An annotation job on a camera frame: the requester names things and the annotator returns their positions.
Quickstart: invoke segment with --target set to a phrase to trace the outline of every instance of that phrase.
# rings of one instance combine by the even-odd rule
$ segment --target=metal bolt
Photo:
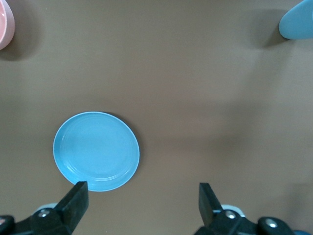
[[[0,225],[3,224],[3,223],[5,223],[5,219],[0,217]]]
[[[265,223],[269,225],[271,228],[277,228],[277,223],[272,219],[266,219]]]
[[[39,216],[39,217],[46,217],[49,213],[50,213],[50,211],[48,211],[48,210],[46,210],[46,209],[42,209],[42,210],[39,212],[38,216]]]
[[[229,218],[229,219],[234,219],[236,218],[236,214],[232,211],[225,211],[225,215]]]

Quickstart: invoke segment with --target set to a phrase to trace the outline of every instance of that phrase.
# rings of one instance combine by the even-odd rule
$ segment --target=ceramic plate
[[[91,191],[108,191],[128,182],[139,164],[139,145],[120,119],[102,112],[85,112],[58,130],[53,155],[71,183],[87,181]]]

